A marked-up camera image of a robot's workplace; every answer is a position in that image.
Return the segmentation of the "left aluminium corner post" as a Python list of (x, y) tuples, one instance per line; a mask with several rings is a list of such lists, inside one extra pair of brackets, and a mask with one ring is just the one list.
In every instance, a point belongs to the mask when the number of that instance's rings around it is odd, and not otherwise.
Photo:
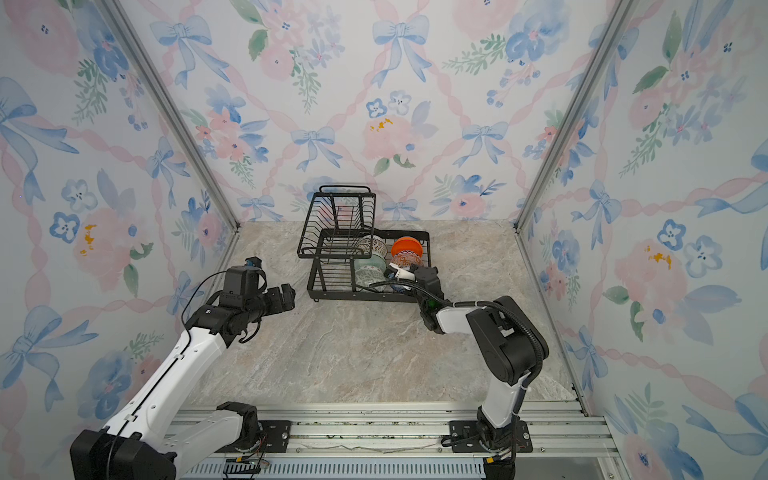
[(166, 121), (169, 130), (187, 155), (202, 185), (208, 190), (213, 203), (223, 214), (227, 225), (237, 233), (240, 222), (237, 220), (233, 208), (217, 183), (214, 172), (198, 150), (193, 135), (183, 120), (181, 111), (162, 81), (160, 72), (155, 67), (124, 8), (119, 1), (112, 0), (96, 1), (95, 4), (104, 15), (108, 25), (114, 30), (121, 45), (126, 48), (129, 58), (135, 63), (143, 80), (147, 82), (150, 95), (159, 108), (162, 119)]

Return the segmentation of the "mint green ribbed bowl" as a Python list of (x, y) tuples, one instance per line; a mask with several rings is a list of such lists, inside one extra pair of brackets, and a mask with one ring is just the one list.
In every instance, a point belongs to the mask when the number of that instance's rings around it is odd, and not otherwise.
[(356, 271), (370, 270), (382, 274), (386, 268), (386, 260), (377, 254), (372, 254), (369, 258), (359, 258), (354, 260), (354, 269)]

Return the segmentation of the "right aluminium corner post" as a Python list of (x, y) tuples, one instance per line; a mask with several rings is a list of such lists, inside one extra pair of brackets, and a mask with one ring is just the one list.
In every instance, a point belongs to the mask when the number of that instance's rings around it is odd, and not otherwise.
[(514, 224), (515, 232), (518, 236), (521, 236), (528, 225), (532, 223), (536, 204), (544, 193), (550, 175), (557, 167), (560, 155), (565, 150), (566, 143), (571, 134), (577, 130), (581, 116), (587, 109), (587, 104), (591, 101), (596, 83), (608, 63), (609, 56), (618, 44), (619, 37), (626, 28), (634, 6), (635, 1), (632, 0), (621, 0), (615, 3), (615, 8), (608, 18), (602, 35), (599, 37), (598, 46), (587, 64), (583, 78), (575, 90), (574, 97), (565, 110), (562, 127), (556, 135), (552, 147), (544, 157), (541, 168), (535, 176), (532, 188), (526, 197), (524, 207)]

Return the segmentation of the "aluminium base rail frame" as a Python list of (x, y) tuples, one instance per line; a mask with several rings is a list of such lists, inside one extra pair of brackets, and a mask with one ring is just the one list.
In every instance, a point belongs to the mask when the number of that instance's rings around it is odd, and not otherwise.
[[(173, 436), (217, 407), (183, 407), (167, 431)], [(515, 469), (519, 478), (624, 479), (628, 472), (600, 416), (575, 401), (533, 401), (518, 419), (527, 423), (532, 453), (515, 447), (493, 453), (453, 453), (440, 446), (452, 420), (477, 421), (472, 404), (298, 404), (256, 407), (259, 421), (289, 420), (285, 453), (244, 459), (214, 453), (183, 477), (224, 478), (493, 478)]]

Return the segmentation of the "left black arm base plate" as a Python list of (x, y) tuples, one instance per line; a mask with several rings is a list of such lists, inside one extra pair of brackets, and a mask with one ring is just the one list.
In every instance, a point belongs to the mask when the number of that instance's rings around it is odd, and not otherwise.
[(291, 427), (289, 420), (246, 422), (236, 441), (219, 448), (217, 453), (285, 453)]

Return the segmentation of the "blue white floral bowl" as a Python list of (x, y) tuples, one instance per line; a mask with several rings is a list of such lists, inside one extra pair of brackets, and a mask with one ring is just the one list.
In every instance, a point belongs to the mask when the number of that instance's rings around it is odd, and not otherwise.
[[(409, 269), (403, 269), (395, 264), (390, 264), (387, 267), (385, 270), (385, 277), (389, 281), (413, 281), (415, 279), (413, 273)], [(395, 293), (406, 293), (411, 291), (410, 287), (402, 286), (400, 284), (391, 285), (391, 289)]]

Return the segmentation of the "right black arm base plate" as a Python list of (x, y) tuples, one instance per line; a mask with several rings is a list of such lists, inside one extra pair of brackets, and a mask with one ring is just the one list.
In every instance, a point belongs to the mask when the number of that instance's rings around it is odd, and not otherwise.
[(528, 425), (523, 420), (516, 420), (514, 425), (514, 437), (511, 438), (508, 433), (510, 426), (503, 430), (505, 437), (502, 438), (501, 446), (490, 448), (482, 442), (480, 429), (477, 421), (472, 420), (452, 420), (448, 422), (448, 434), (440, 440), (440, 446), (450, 448), (453, 453), (493, 453), (505, 451), (511, 446), (515, 447), (517, 453), (532, 453), (533, 444)]

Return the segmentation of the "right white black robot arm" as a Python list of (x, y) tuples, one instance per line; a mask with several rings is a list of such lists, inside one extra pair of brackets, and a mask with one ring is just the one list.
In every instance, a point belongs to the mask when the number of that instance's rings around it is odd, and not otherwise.
[(477, 414), (481, 444), (490, 451), (511, 449), (528, 387), (549, 356), (545, 338), (510, 296), (451, 302), (442, 292), (436, 268), (415, 267), (413, 274), (412, 292), (426, 328), (472, 336), (490, 372)]

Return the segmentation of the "red orange patterned bowl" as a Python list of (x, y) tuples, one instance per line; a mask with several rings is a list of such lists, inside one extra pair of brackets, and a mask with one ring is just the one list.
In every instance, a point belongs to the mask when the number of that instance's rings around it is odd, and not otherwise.
[(402, 250), (392, 257), (392, 262), (399, 268), (409, 269), (412, 266), (422, 266), (423, 261), (420, 255), (414, 251)]

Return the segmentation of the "white patterned lattice bowl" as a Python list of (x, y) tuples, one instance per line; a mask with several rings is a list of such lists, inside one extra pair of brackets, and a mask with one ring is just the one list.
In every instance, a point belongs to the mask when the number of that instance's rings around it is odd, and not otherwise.
[(378, 237), (376, 235), (372, 235), (371, 236), (371, 244), (372, 244), (372, 253), (373, 254), (378, 255), (378, 256), (380, 256), (382, 258), (386, 258), (387, 257), (387, 255), (389, 254), (389, 248), (388, 248), (386, 242), (382, 238), (380, 238), (380, 237)]

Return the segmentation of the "orange plastic bowl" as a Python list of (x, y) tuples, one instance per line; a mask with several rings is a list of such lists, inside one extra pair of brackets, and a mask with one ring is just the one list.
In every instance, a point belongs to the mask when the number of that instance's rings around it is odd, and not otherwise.
[(411, 252), (417, 257), (421, 257), (423, 255), (423, 247), (421, 242), (416, 238), (412, 236), (403, 236), (395, 240), (391, 248), (392, 256), (396, 256), (402, 252)]

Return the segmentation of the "aluminium corner post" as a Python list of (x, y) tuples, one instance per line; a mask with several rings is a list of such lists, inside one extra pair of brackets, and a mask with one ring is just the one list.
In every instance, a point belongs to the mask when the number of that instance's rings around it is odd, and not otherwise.
[(217, 183), (214, 172), (198, 150), (193, 135), (183, 120), (181, 111), (162, 81), (160, 72), (155, 67), (124, 8), (119, 1), (112, 0), (96, 1), (95, 4), (104, 15), (108, 25), (114, 30), (121, 45), (126, 48), (129, 58), (135, 63), (143, 80), (147, 82), (150, 95), (159, 108), (162, 119), (166, 121), (169, 130), (187, 155), (202, 185), (208, 190), (213, 203), (223, 214), (227, 225), (237, 233), (240, 222), (237, 220), (233, 208)]
[(514, 224), (515, 232), (518, 236), (521, 236), (528, 225), (532, 223), (536, 204), (544, 193), (550, 175), (557, 167), (560, 155), (565, 150), (566, 143), (571, 134), (577, 130), (581, 116), (587, 109), (587, 104), (591, 101), (596, 83), (608, 63), (609, 56), (618, 44), (619, 37), (626, 28), (634, 6), (635, 1), (632, 0), (621, 0), (615, 3), (615, 8), (608, 18), (602, 35), (599, 37), (598, 46), (587, 64), (583, 78), (575, 90), (574, 97), (565, 110), (562, 127), (556, 135), (552, 147), (544, 157), (541, 168), (535, 176), (532, 188), (526, 197), (524, 207)]

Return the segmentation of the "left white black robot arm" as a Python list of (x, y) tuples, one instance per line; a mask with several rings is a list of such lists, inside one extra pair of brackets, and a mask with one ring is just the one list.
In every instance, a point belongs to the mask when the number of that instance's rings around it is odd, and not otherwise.
[(222, 289), (189, 318), (172, 352), (149, 381), (98, 431), (70, 447), (77, 479), (180, 479), (222, 448), (259, 459), (268, 432), (256, 407), (228, 401), (182, 432), (167, 431), (204, 373), (232, 345), (253, 338), (248, 328), (295, 307), (289, 284), (270, 287), (260, 259), (224, 271)]

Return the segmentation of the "green white patterned bowl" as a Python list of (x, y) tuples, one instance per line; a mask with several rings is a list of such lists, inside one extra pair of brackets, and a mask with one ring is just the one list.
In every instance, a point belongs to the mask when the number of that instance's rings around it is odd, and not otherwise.
[(355, 271), (356, 286), (367, 292), (386, 292), (390, 289), (387, 285), (378, 285), (386, 281), (383, 272), (375, 268), (362, 268)]

